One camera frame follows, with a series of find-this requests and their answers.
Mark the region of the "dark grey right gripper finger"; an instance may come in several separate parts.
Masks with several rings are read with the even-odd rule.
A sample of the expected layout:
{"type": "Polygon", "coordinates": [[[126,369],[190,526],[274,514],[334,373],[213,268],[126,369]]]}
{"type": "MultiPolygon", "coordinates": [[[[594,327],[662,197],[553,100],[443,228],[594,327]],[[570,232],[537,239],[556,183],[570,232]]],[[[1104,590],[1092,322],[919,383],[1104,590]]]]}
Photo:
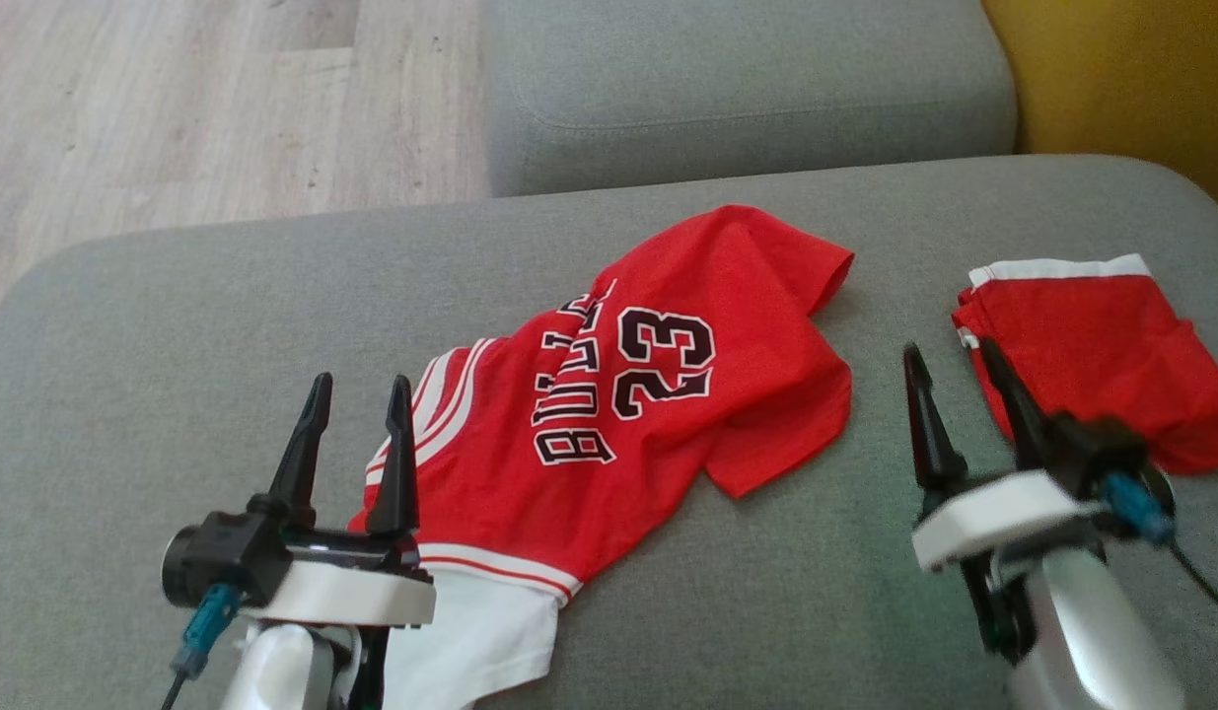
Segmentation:
{"type": "Polygon", "coordinates": [[[1013,435],[1016,466],[1019,470],[1046,470],[1054,454],[1047,440],[1047,417],[995,340],[980,339],[978,350],[987,378],[1002,399],[1013,435]]]}
{"type": "Polygon", "coordinates": [[[921,513],[933,514],[963,488],[968,464],[944,427],[931,373],[914,342],[904,347],[904,382],[915,480],[923,494],[921,513]]]}

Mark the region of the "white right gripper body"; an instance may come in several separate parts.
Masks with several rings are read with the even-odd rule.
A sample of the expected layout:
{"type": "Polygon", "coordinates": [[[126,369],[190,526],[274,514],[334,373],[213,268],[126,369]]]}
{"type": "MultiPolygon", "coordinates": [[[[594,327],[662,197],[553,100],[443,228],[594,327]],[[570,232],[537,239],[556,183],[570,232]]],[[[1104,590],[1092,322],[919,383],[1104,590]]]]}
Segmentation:
{"type": "Polygon", "coordinates": [[[942,503],[915,527],[912,549],[929,574],[987,554],[991,574],[1030,574],[1065,553],[1104,560],[1094,511],[1044,470],[1010,473],[942,503]]]}

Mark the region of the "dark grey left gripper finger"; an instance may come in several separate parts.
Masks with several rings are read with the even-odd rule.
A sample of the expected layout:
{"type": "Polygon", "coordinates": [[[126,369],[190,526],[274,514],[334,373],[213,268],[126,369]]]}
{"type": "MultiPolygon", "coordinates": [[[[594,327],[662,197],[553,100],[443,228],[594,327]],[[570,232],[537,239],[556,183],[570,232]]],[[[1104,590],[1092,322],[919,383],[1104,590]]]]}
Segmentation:
{"type": "Polygon", "coordinates": [[[385,427],[389,432],[389,451],[382,464],[382,480],[376,490],[376,499],[365,522],[365,533],[410,536],[418,531],[420,522],[417,448],[413,391],[410,380],[401,374],[393,378],[385,427]]]}
{"type": "Polygon", "coordinates": [[[330,399],[333,376],[323,371],[313,379],[269,490],[248,499],[250,513],[264,514],[287,529],[315,529],[317,511],[312,505],[312,494],[322,436],[330,417],[330,399]]]}

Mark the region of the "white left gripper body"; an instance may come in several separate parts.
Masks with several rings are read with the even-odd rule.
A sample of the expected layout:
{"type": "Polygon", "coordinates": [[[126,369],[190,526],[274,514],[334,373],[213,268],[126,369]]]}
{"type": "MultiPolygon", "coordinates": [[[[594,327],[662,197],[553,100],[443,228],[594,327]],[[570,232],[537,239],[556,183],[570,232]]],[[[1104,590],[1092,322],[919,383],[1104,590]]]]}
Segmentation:
{"type": "Polygon", "coordinates": [[[437,592],[410,538],[350,532],[283,533],[294,561],[270,602],[242,615],[313,626],[432,624],[437,592]]]}

